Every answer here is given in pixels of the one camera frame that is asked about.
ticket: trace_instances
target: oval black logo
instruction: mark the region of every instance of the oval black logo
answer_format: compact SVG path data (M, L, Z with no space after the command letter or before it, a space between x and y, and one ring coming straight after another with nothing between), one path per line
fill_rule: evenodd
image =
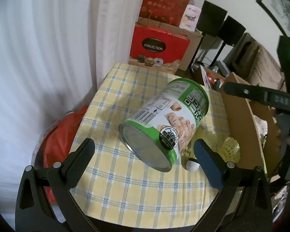
M142 42L142 46L151 52L162 52L165 50L166 45L163 41L156 38L146 38Z

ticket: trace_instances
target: metal can bottom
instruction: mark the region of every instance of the metal can bottom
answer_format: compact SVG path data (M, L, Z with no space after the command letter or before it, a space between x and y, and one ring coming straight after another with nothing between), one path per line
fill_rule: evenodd
M145 132L128 123L120 124L118 130L125 146L145 164L161 172L172 169L168 156Z

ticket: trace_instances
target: speaker stand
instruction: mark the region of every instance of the speaker stand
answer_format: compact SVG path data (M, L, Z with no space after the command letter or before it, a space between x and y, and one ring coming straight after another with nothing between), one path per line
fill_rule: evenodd
M226 45L226 43L225 43L225 41L223 41L223 43L222 43L222 45L221 45L219 51L218 51L217 54L215 55L215 57L214 57L214 59L213 59L213 61L212 61L212 63L211 63L211 65L210 65L209 68L213 68L213 67L214 67L215 62L217 61L217 58L219 57L219 55L220 55L220 53L222 52L222 49L225 47L225 45Z
M192 59L191 59L191 61L190 61L190 64L188 65L188 70L190 70L191 67L192 67L192 65L193 65L193 61L194 61L195 56L197 55L197 53L198 53L198 51L199 51L199 48L200 48L200 46L201 46L201 43L202 43L203 38L205 37L205 35L206 35L206 33L201 37L201 40L200 40L200 42L199 42L199 45L198 45L197 49L195 50L195 53L194 53L194 55L193 55L193 57L192 57Z

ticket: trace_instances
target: tablecloth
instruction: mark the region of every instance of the tablecloth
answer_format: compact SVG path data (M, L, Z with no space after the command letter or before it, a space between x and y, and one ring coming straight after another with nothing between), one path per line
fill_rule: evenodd
M179 159L162 173L140 161L121 142L118 125L161 92L175 75L117 63L94 96L71 151L89 137L96 151L72 195L86 215L138 228L195 224L214 199L202 169L189 172ZM229 136L220 93L204 88L209 111L196 135L206 133L215 150Z

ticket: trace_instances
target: curtain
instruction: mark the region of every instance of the curtain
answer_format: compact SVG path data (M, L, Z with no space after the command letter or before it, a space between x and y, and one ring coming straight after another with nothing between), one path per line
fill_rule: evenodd
M142 0L0 0L0 212L42 133L127 62Z

